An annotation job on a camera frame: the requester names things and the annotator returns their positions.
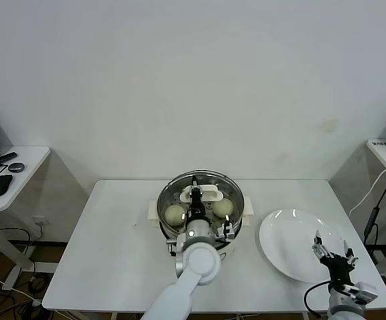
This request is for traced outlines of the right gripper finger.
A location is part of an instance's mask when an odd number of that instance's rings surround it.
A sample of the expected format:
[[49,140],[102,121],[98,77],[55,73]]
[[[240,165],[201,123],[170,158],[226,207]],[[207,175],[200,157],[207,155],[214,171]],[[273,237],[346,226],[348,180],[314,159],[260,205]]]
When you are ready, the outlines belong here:
[[330,259],[330,251],[324,246],[319,230],[316,230],[312,250],[320,263],[326,263]]
[[347,264],[355,267],[358,257],[353,253],[353,249],[347,244],[346,241],[343,242],[343,248],[345,252],[345,258],[347,259]]

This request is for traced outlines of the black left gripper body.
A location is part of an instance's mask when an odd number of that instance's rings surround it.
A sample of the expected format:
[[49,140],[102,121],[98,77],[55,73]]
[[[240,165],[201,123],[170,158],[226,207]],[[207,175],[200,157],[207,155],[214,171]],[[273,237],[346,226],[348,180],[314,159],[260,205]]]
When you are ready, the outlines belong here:
[[206,209],[201,200],[193,201],[188,210],[186,211],[186,220],[194,221],[194,220],[204,220],[207,221],[208,218],[206,216]]

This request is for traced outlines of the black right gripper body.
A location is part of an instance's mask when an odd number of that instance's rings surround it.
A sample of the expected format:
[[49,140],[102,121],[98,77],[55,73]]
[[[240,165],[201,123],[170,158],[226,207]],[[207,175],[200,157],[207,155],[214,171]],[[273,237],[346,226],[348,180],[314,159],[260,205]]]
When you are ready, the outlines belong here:
[[352,284],[350,272],[354,270],[354,266],[349,263],[346,257],[334,255],[332,257],[323,256],[321,264],[329,270],[330,281],[332,283]]

